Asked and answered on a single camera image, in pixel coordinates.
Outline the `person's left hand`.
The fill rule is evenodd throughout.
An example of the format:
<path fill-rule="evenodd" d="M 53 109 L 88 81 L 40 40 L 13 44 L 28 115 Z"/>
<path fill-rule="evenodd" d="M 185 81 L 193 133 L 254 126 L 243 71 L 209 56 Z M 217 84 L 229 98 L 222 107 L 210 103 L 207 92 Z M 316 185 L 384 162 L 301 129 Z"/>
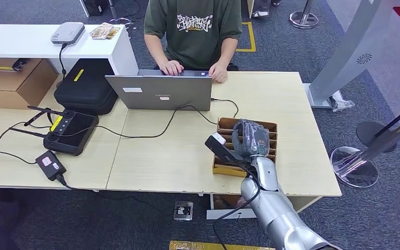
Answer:
<path fill-rule="evenodd" d="M 227 64 L 216 62 L 209 69 L 209 76 L 218 83 L 225 83 L 228 79 Z"/>

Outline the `person's right hand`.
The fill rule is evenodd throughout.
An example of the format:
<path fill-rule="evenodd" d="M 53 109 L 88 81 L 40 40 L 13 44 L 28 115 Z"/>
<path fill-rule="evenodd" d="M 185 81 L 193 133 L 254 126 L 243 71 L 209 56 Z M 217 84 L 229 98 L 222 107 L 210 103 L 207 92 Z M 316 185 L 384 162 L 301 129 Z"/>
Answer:
<path fill-rule="evenodd" d="M 176 60 L 163 60 L 157 63 L 158 68 L 167 76 L 179 76 L 184 67 Z"/>

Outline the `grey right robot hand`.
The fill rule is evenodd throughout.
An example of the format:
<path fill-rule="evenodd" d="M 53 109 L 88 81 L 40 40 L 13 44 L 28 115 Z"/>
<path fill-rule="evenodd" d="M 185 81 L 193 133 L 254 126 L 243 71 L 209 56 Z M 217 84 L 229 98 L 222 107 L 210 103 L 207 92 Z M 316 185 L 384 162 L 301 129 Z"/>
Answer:
<path fill-rule="evenodd" d="M 233 127 L 231 141 L 234 151 L 241 157 L 269 154 L 269 130 L 254 121 L 240 119 Z"/>

